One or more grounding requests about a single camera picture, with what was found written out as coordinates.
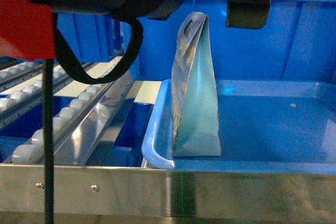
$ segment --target blue plastic tray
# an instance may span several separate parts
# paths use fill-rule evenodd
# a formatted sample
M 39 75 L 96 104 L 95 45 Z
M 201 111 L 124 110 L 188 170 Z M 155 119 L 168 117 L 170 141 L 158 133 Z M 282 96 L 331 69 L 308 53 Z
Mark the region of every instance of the blue plastic tray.
M 162 82 L 142 145 L 158 168 L 336 174 L 336 86 L 217 80 L 221 157 L 172 157 L 171 83 Z

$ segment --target metal frame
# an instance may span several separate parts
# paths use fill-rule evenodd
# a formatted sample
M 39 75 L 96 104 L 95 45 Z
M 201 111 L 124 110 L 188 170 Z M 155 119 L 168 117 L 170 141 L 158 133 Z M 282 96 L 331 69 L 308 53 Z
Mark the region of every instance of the metal frame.
M 0 165 L 0 211 L 43 212 L 41 165 Z M 336 176 L 55 167 L 63 214 L 336 222 Z

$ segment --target blue bin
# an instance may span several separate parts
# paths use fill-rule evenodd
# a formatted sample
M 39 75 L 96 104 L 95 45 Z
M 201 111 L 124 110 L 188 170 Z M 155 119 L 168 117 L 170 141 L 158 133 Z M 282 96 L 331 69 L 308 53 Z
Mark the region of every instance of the blue bin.
M 100 142 L 86 165 L 140 167 L 142 141 L 152 109 L 152 104 L 134 103 L 116 142 Z
M 141 18 L 144 40 L 132 66 L 137 80 L 171 77 L 177 31 L 191 12 L 209 16 L 217 79 L 331 82 L 336 68 L 336 0 L 272 0 L 266 26 L 226 28 L 227 0 L 185 0 L 165 21 Z M 130 28 L 124 26 L 125 45 Z
M 123 52 L 120 22 L 109 16 L 60 13 L 57 28 L 80 62 L 109 62 Z
M 71 102 L 70 97 L 54 97 L 54 116 Z M 0 130 L 0 162 L 5 160 L 19 145 L 25 143 L 34 132 L 42 128 L 42 105 L 36 106 L 15 122 Z

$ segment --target white roller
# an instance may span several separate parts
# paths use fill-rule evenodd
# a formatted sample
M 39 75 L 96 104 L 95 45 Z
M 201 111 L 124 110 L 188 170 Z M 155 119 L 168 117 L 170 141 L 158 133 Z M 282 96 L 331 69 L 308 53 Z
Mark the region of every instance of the white roller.
M 92 93 L 92 94 L 95 94 L 97 93 L 98 91 L 98 87 L 95 87 L 95 86 L 88 86 L 85 91 L 88 92 L 88 93 Z
M 37 86 L 34 86 L 34 85 L 29 85 L 29 86 L 25 86 L 22 91 L 23 92 L 26 92 L 28 94 L 32 94 L 32 93 L 35 93 L 39 90 L 39 88 Z
M 86 102 L 90 101 L 90 99 L 93 97 L 92 93 L 88 93 L 88 92 L 81 92 L 78 96 L 78 99 L 80 100 L 84 100 Z
M 22 101 L 27 96 L 26 92 L 23 91 L 15 91 L 10 95 L 10 98 L 15 99 L 15 101 Z
M 60 72 L 54 72 L 52 75 L 53 75 L 53 78 L 54 78 L 54 79 L 57 79 L 57 78 L 59 78 L 62 74 L 61 74 Z
M 101 89 L 101 87 L 103 87 L 104 84 L 95 84 L 93 85 L 94 87 L 97 87 L 98 89 Z
M 84 105 L 84 101 L 83 100 L 79 100 L 79 99 L 73 99 L 70 102 L 70 107 L 74 108 L 75 110 L 80 110 Z
M 0 109 L 6 109 L 16 103 L 13 98 L 0 98 Z
M 42 88 L 42 81 L 41 80 L 34 81 L 33 86 L 36 86 L 38 88 Z
M 40 146 L 34 146 L 31 144 L 19 145 L 12 155 L 13 164 L 30 164 L 34 156 L 41 151 Z
M 59 72 L 61 75 L 66 74 L 63 68 L 58 69 L 57 72 Z
M 74 108 L 65 107 L 59 112 L 59 117 L 70 121 L 75 115 L 76 110 Z
M 34 146 L 43 146 L 43 129 L 39 129 L 34 132 L 33 136 L 31 137 L 32 139 L 32 145 Z
M 0 72 L 0 78 L 6 78 L 6 77 L 8 77 L 9 76 L 9 73 L 8 73 L 8 71 L 2 71 L 2 72 Z
M 17 65 L 17 69 L 18 70 L 20 70 L 20 71 L 24 71 L 24 70 L 26 70 L 26 69 L 28 69 L 29 68 L 29 66 L 27 66 L 27 65 L 25 65 L 25 64 L 19 64 L 19 65 Z
M 32 68 L 32 67 L 34 67 L 35 65 L 37 65 L 37 63 L 32 62 L 32 61 L 24 62 L 24 64 L 25 64 L 27 67 L 29 67 L 29 68 Z
M 65 120 L 59 117 L 55 117 L 52 120 L 54 135 L 57 135 L 63 129 L 63 126 L 65 125 Z
M 9 70 L 8 70 L 8 72 L 10 73 L 10 74 L 16 74 L 16 73 L 18 73 L 18 69 L 17 68 L 10 68 Z

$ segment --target stainless steel panel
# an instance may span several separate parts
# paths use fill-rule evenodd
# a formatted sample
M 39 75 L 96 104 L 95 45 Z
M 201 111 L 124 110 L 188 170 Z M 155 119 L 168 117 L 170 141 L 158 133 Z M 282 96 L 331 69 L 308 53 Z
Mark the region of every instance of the stainless steel panel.
M 56 146 L 55 164 L 85 165 L 133 83 L 129 72 L 113 83 L 73 133 Z
M 0 165 L 0 211 L 43 212 L 41 165 Z M 92 185 L 99 187 L 95 192 Z M 55 212 L 94 215 L 178 216 L 181 174 L 114 167 L 55 167 Z
M 0 212 L 1 224 L 44 224 L 39 212 Z M 270 221 L 241 221 L 227 219 L 197 219 L 178 217 L 111 216 L 55 214 L 55 224 L 280 224 Z
M 336 222 L 336 176 L 195 173 L 197 215 L 267 221 Z
M 0 211 L 43 212 L 36 183 L 43 183 L 42 166 L 0 165 Z M 330 175 L 55 168 L 60 214 L 335 223 L 335 188 L 336 176 Z

